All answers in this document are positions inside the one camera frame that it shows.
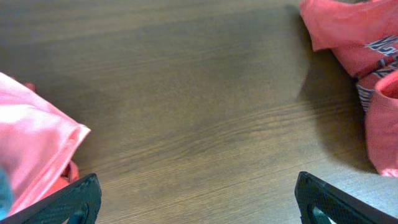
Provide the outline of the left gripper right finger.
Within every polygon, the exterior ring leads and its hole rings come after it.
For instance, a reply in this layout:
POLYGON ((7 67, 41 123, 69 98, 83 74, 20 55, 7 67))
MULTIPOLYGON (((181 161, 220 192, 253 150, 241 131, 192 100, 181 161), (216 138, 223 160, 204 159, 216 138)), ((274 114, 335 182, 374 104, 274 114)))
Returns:
POLYGON ((294 194, 303 224, 397 224, 397 218, 305 171, 298 174, 294 194))

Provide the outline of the orange-red t-shirt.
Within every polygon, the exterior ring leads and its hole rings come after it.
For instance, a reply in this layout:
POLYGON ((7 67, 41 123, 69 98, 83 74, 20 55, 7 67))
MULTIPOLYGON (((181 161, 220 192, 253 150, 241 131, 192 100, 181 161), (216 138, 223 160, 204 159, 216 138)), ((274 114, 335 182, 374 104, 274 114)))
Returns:
POLYGON ((397 0, 304 0, 299 8, 313 51, 330 49, 357 80, 370 161, 397 177, 397 0))

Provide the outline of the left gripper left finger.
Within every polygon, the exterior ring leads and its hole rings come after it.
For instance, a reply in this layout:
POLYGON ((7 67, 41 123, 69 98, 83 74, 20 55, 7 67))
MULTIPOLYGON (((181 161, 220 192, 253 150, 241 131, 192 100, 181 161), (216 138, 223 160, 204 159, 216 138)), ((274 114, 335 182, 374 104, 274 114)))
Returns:
POLYGON ((101 196, 97 175, 89 174, 1 220, 1 224, 91 224, 97 219, 101 196))

